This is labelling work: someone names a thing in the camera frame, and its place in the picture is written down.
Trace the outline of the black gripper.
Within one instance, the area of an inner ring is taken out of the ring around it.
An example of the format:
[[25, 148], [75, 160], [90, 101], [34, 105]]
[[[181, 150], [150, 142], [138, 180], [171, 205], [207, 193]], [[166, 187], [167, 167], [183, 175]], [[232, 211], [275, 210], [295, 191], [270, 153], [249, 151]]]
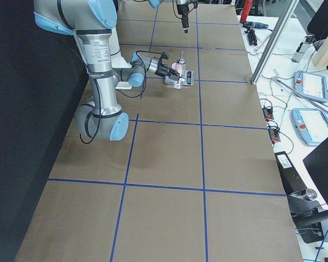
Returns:
[[165, 64], [159, 64], [155, 70], [155, 75], [165, 77], [167, 76], [171, 81], [179, 81], [181, 73], [177, 70], [168, 67]]
[[184, 33], [189, 32], [189, 19], [188, 19], [188, 13], [189, 13], [189, 4], [188, 2], [177, 2], [177, 14], [179, 18], [181, 19], [182, 28], [184, 30]]

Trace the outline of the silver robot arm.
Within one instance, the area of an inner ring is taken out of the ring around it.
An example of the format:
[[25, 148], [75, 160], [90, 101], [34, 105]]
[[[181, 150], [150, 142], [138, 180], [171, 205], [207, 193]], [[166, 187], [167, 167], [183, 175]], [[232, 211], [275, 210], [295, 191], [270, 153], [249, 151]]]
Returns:
[[49, 32], [72, 35], [85, 64], [93, 96], [76, 111], [75, 122], [81, 137], [119, 141], [128, 130], [129, 117], [116, 98], [116, 87], [126, 82], [132, 87], [144, 83], [147, 72], [180, 81], [175, 69], [159, 59], [134, 54], [130, 65], [115, 68], [112, 58], [119, 57], [116, 32], [117, 11], [113, 1], [34, 1], [38, 27]]

